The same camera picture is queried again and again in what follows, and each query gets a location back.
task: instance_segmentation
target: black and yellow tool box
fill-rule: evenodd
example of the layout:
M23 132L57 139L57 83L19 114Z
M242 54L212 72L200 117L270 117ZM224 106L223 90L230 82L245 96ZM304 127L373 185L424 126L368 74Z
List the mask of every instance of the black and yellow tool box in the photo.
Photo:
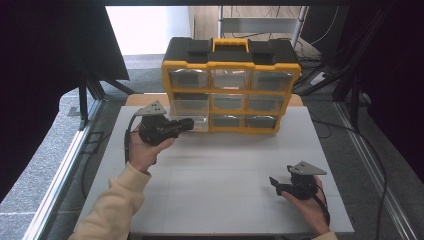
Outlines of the black and yellow tool box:
M301 67L288 40L172 38L162 62L169 117L195 131L276 133Z

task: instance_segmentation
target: floor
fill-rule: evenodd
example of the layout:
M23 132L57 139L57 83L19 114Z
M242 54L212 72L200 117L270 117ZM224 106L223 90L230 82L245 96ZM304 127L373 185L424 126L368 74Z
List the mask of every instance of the floor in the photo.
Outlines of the floor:
M225 9L225 11L225 14L231 15L231 9ZM275 16L276 12L277 7L264 7L261 9L238 7L233 9L232 14L241 14L243 16L251 13L264 17ZM280 14L289 15L291 12L297 14L298 9L296 7L286 8ZM217 21L215 21L216 16L214 15L216 10L213 7L195 7L195 13L197 14L195 14L197 16L196 38L208 39L215 36L217 32ZM252 38L255 38L253 40L266 40L269 35L254 36ZM300 42L301 44L296 46L300 59L315 59L318 52L301 39ZM160 59L163 58L163 55L160 52L151 52L149 55L141 56L137 56L137 54L141 53L134 55L124 54L131 81L122 81L122 83L136 91L163 92L160 84L160 70L158 70ZM311 72L311 68L316 65L313 61L305 61L302 64L304 69L302 76L307 76ZM308 78L303 84L298 84L295 91L310 87L312 77ZM339 105L342 108L348 108L349 99L347 98L345 102L341 103L332 101L331 93L335 84L337 83L328 85L311 95L302 96L304 105L310 110L312 119L338 125L343 124L343 116L340 115ZM95 124L63 187L64 190L59 196L59 204L54 207L53 214L48 219L40 239L66 239L72 233L84 204L85 196L90 189L97 166L107 145L107 136L113 129L120 107L125 104L127 97L125 94L107 83L102 82L102 85L107 93L106 99L99 110L98 118L95 121L93 120ZM93 99L89 98L89 105L92 103ZM78 106L77 91L71 91L63 96L60 112L45 141L15 187L5 201L1 203L1 239L22 239L27 232L28 226L40 202L43 200L46 190L66 155L66 151L75 136L76 129L78 129ZM371 174L368 172L366 162L358 153L358 149L353 144L353 138L348 131L320 123L315 123L315 129L320 137L324 153L355 229L354 234L338 234L339 239L373 239L380 197L373 184ZM424 185L368 116L365 98L361 98L359 108L359 129L372 143L384 164L388 175L389 188L399 205L399 208L396 209L402 210L401 213L409 220L410 226L416 234L415 238L411 239L423 239ZM391 214L387 209L391 209L388 204L386 204L381 216L380 239L402 239L402 235L394 224L397 215ZM196 238L144 237L143 239ZM251 239L274 239L274 236L257 236Z

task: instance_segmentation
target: black stand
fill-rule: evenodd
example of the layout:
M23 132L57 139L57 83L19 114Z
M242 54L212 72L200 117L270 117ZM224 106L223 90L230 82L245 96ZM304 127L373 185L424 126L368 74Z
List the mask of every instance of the black stand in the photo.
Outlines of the black stand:
M362 38L357 50L355 51L352 59L349 63L346 64L338 73L327 77L323 81L315 84L308 89L305 89L297 94L300 96L309 95L328 84L340 79L340 82L337 84L336 88L333 91L332 97L334 101L343 101L350 90L351 92L351 108L350 108L350 122L352 126L357 130L358 128L358 107L359 107L359 92L360 92L360 82L356 76L356 71L358 70L359 62L367 50L369 44L371 43L375 33L383 23L388 12L394 5L396 0L392 0L388 6L380 6L377 10L376 16L373 18L370 26L365 32L364 37Z

